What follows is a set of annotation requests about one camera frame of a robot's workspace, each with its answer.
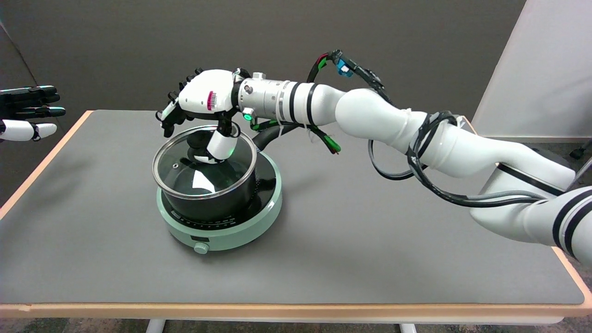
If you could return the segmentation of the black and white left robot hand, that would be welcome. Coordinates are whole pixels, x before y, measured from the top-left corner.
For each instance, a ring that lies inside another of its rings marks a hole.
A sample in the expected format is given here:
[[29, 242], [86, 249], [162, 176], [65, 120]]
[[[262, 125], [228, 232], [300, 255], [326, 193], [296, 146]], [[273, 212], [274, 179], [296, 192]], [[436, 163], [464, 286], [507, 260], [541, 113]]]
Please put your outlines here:
[[55, 118], [66, 114], [52, 107], [61, 99], [53, 85], [2, 89], [0, 92], [0, 138], [2, 141], [40, 141], [56, 133], [55, 123], [35, 123], [31, 119]]

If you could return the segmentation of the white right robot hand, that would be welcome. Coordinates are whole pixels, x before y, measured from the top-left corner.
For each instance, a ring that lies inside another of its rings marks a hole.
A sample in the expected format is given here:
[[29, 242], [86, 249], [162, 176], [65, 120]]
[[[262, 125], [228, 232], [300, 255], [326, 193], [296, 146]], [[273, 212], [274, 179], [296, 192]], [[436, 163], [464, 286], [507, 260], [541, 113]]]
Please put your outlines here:
[[155, 114], [164, 137], [171, 137], [175, 126], [185, 120], [215, 120], [216, 130], [192, 140], [191, 156], [203, 164], [228, 160], [241, 135], [240, 127], [232, 120], [239, 111], [238, 88], [250, 77], [250, 73], [241, 68], [233, 71], [196, 69], [186, 82], [180, 82], [179, 92], [169, 93], [166, 108]]

